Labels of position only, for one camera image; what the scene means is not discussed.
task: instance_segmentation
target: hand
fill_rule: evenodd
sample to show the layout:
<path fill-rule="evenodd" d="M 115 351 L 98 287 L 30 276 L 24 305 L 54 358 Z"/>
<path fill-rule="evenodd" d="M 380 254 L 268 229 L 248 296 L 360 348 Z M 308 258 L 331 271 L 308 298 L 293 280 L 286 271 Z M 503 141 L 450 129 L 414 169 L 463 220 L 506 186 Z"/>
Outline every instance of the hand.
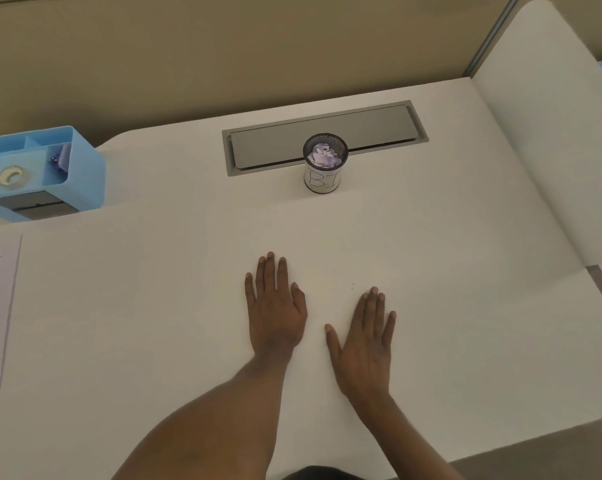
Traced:
<path fill-rule="evenodd" d="M 254 296 L 252 275 L 245 275 L 245 298 L 248 301 L 250 318 L 250 342 L 255 353 L 264 347 L 275 346 L 289 348 L 291 351 L 303 338 L 307 308 L 305 294 L 296 283 L 292 283 L 292 296 L 288 287 L 288 262 L 279 260 L 277 281 L 274 286 L 274 253 L 268 258 L 259 258 L 257 266 L 256 287 Z"/>
<path fill-rule="evenodd" d="M 384 322 L 385 295 L 373 287 L 358 300 L 342 349 L 332 325 L 325 326 L 338 388 L 359 417 L 390 394 L 390 344 L 396 312 L 390 312 Z"/>

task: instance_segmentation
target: right hand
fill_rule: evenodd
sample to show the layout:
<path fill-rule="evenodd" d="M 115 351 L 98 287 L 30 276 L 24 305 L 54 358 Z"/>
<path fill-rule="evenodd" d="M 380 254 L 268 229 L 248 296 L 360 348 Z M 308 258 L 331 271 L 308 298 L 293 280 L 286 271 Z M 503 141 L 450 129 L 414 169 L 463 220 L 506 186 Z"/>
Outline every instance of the right hand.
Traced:
<path fill-rule="evenodd" d="M 332 325 L 325 326 L 338 388 L 359 416 L 390 394 L 390 344 L 395 323 L 396 312 L 390 312 L 385 323 L 385 295 L 373 287 L 358 300 L 343 348 Z"/>

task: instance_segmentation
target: mesh pencil cup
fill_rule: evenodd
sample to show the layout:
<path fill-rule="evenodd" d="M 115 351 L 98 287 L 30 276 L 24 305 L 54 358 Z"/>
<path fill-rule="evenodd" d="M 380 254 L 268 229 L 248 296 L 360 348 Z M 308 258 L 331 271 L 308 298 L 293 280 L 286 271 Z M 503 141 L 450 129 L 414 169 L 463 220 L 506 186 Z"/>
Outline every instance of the mesh pencil cup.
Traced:
<path fill-rule="evenodd" d="M 315 165 L 310 160 L 313 149 L 317 144 L 325 143 L 334 150 L 341 163 L 333 168 L 323 168 Z M 340 184 L 340 170 L 347 161 L 347 144 L 335 134 L 321 133 L 312 136 L 303 145 L 303 158 L 305 159 L 305 185 L 318 194 L 329 194 L 334 192 Z"/>

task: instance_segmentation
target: left hand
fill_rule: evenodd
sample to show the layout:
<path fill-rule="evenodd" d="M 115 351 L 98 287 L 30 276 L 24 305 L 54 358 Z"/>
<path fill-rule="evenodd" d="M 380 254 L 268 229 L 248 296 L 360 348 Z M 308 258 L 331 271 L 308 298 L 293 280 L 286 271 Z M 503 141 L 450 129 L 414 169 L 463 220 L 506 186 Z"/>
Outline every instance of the left hand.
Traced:
<path fill-rule="evenodd" d="M 264 347 L 296 347 L 303 338 L 307 308 L 305 294 L 296 283 L 288 287 L 288 262 L 279 260 L 277 282 L 274 285 L 274 253 L 259 258 L 256 275 L 257 296 L 252 287 L 252 274 L 245 275 L 245 298 L 250 318 L 250 342 L 255 353 Z"/>

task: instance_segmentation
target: crumpled paper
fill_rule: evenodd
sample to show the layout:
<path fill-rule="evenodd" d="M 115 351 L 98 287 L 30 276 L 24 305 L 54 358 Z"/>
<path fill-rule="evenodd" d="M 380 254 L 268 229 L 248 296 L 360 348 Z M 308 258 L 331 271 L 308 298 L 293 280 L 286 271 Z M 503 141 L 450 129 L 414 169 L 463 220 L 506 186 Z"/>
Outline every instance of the crumpled paper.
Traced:
<path fill-rule="evenodd" d="M 332 150 L 327 143 L 319 143 L 314 146 L 308 159 L 316 166 L 321 168 L 334 168 L 341 164 L 338 153 Z"/>

